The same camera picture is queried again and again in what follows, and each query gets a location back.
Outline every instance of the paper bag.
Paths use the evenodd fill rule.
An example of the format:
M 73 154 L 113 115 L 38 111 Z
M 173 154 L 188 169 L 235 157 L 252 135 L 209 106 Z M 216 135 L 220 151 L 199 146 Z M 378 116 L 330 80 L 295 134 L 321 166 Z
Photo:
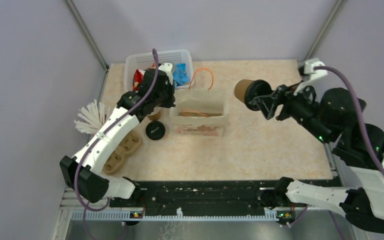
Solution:
M 170 120 L 177 134 L 223 136 L 229 123 L 226 89 L 182 89 L 174 97 Z

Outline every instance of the basket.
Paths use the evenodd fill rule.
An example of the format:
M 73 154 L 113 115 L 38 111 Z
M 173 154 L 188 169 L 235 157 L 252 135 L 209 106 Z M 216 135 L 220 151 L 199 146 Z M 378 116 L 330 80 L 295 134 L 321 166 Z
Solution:
M 191 54 L 186 49 L 159 51 L 158 61 L 160 64 L 171 63 L 173 65 L 186 64 L 186 75 L 189 79 L 194 75 L 194 66 L 192 64 Z M 136 69 L 145 70 L 152 66 L 154 57 L 152 52 L 130 55 L 126 58 L 124 66 L 124 89 L 133 90 L 133 75 Z M 189 85 L 177 86 L 177 89 L 187 88 Z

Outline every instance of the black cup lid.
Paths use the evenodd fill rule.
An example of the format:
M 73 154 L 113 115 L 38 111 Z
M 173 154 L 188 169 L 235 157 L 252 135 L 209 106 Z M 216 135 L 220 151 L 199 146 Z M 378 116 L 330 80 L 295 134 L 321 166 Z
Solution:
M 145 133 L 148 138 L 152 140 L 159 140 L 166 134 L 166 127 L 160 121 L 152 121 L 146 126 Z

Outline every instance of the white wall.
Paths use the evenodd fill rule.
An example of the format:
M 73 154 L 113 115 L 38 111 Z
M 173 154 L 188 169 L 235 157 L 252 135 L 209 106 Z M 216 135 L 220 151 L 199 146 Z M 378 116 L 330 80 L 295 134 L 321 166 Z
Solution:
M 49 239 L 103 71 L 62 0 L 0 0 L 0 240 Z
M 336 0 L 74 0 L 108 63 L 187 49 L 194 60 L 303 59 Z
M 316 56 L 347 76 L 357 96 L 367 102 L 365 122 L 384 131 L 384 1 L 348 1 Z M 317 90 L 341 86 L 331 74 Z M 360 184 L 349 171 L 345 180 L 349 186 Z M 371 236 L 384 240 L 381 234 Z

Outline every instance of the beige tabletop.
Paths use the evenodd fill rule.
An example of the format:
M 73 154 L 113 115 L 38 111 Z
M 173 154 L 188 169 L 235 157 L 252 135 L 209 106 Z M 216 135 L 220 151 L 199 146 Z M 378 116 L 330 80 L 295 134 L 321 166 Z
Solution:
M 292 118 L 266 120 L 234 97 L 235 84 L 241 79 L 263 79 L 272 88 L 300 80 L 297 61 L 241 60 L 198 61 L 193 68 L 206 67 L 214 73 L 214 88 L 225 88 L 228 95 L 229 124 L 223 137 L 178 135 L 174 133 L 168 109 L 160 119 L 167 128 L 157 141 L 145 135 L 147 118 L 135 130 L 143 145 L 127 159 L 116 177 L 136 181 L 209 181 L 209 180 L 277 180 L 332 179 L 322 144 Z M 125 92 L 124 64 L 112 64 L 102 102 L 115 107 Z M 197 73 L 193 88 L 208 87 L 211 76 Z

